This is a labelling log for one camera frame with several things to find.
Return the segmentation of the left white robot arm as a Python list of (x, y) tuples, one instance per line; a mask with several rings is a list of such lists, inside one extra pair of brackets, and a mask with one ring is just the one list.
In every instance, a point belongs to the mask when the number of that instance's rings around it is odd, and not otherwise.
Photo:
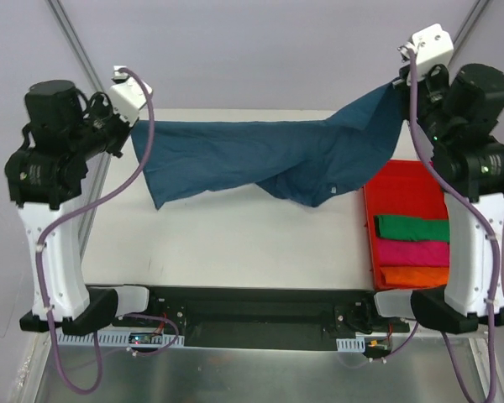
[(73, 212), (81, 203), (87, 163), (100, 154), (115, 157), (152, 90), (118, 73), (107, 92), (86, 97), (72, 81), (32, 85), (24, 96), (29, 122), (23, 143), (8, 159), (9, 195), (29, 241), (34, 302), (19, 321), (25, 332), (61, 328), (84, 336), (131, 313), (141, 326), (160, 319), (160, 305), (143, 286), (88, 287)]

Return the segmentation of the blue t shirt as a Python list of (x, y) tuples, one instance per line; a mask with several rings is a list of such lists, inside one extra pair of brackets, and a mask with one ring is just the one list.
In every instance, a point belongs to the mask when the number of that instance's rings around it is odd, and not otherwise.
[(386, 165), (403, 121), (390, 83), (323, 120), (158, 121), (144, 179), (156, 208), (248, 184), (318, 207), (359, 190)]

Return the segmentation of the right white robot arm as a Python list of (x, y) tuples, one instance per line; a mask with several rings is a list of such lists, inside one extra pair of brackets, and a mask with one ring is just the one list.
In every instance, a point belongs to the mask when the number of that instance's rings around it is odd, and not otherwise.
[(425, 168), (449, 214), (449, 278), (432, 288), (378, 291), (361, 321), (375, 332), (392, 317), (451, 334), (503, 327), (504, 144), (491, 132), (504, 109), (504, 73), (472, 63), (451, 78), (445, 65), (434, 65), (411, 79), (405, 66), (393, 86), (405, 118), (433, 147)]

